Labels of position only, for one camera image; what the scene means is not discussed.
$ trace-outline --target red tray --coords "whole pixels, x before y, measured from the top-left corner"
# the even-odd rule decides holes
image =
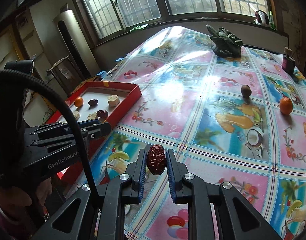
[[[117,107],[113,109],[108,107],[107,100],[105,100],[108,95],[119,96],[120,103]],[[77,109],[77,111],[80,112],[80,118],[78,120],[79,122],[87,120],[87,116],[91,112],[96,112],[99,109],[107,110],[109,115],[106,121],[111,125],[113,129],[141,96],[141,90],[139,86],[135,84],[94,81],[86,82],[74,94],[67,98],[65,102],[73,111],[75,111],[75,99],[77,97],[82,97],[84,99],[83,106]],[[88,101],[91,99],[98,99],[98,105],[96,107],[90,107],[88,105]],[[50,124],[62,120],[64,120],[62,114],[59,111],[56,111],[46,123]],[[88,158],[91,158],[94,155],[103,141],[104,138],[90,141],[88,148]],[[82,170],[83,166],[80,162],[78,162],[65,169],[64,171],[57,173],[57,176],[61,180],[72,185]]]

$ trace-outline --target person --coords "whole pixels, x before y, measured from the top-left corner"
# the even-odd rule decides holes
[[[52,193],[51,178],[41,182],[36,196],[42,206]],[[29,195],[18,187],[0,187],[0,227],[15,240],[27,240],[33,233],[26,206],[32,204]]]

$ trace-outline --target tangerine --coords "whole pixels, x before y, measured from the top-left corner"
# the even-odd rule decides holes
[[[74,105],[76,107],[81,107],[83,105],[83,103],[84,103],[84,99],[81,98],[81,97],[78,97],[78,98],[75,99]]]
[[[281,98],[280,100],[280,111],[282,114],[291,114],[293,110],[293,104],[290,98]]]

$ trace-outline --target black cable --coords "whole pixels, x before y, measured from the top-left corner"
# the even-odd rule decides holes
[[[23,72],[19,72],[11,69],[0,70],[0,83],[13,83],[25,88],[36,91],[40,95],[46,97],[63,115],[68,125],[70,126],[74,139],[76,141],[77,149],[79,150],[80,159],[83,164],[85,176],[88,185],[91,189],[93,196],[98,199],[98,192],[95,186],[94,178],[92,175],[91,167],[89,165],[88,156],[84,144],[80,127],[68,106],[63,102],[60,96],[52,90],[48,85],[45,85],[40,79],[34,76],[27,75]]]

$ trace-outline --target window sill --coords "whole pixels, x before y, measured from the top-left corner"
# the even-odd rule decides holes
[[[145,29],[149,29],[149,28],[157,27],[157,26],[163,26],[163,25],[167,25],[167,24],[188,22],[188,21],[196,21],[196,22],[198,22],[198,21],[227,22],[227,23],[236,23],[236,24],[249,25],[249,26],[253,26],[253,27],[257,27],[257,28],[262,28],[262,29],[267,30],[267,31],[271,31],[273,33],[277,33],[277,34],[279,34],[281,36],[284,36],[284,37],[289,39],[289,35],[287,33],[285,33],[285,32],[281,32],[281,31],[278,31],[278,30],[274,30],[272,28],[264,27],[262,25],[258,25],[258,24],[252,23],[252,22],[245,22],[245,21],[239,21],[239,20],[231,20],[231,19],[225,19],[225,18],[200,17],[200,18],[184,18],[184,19],[177,19],[177,20],[160,21],[160,22],[154,22],[154,23],[149,24],[147,27],[145,27]],[[120,37],[122,37],[124,35],[128,35],[128,34],[130,34],[129,30],[125,31],[124,33],[120,33],[120,34],[116,33],[116,36],[114,36],[112,38],[109,38],[107,40],[104,40],[103,42],[101,42],[98,45],[94,46],[92,49],[94,49],[97,46],[100,46],[100,45],[102,45],[104,43],[107,43],[109,41],[115,40],[117,38],[120,38]]]

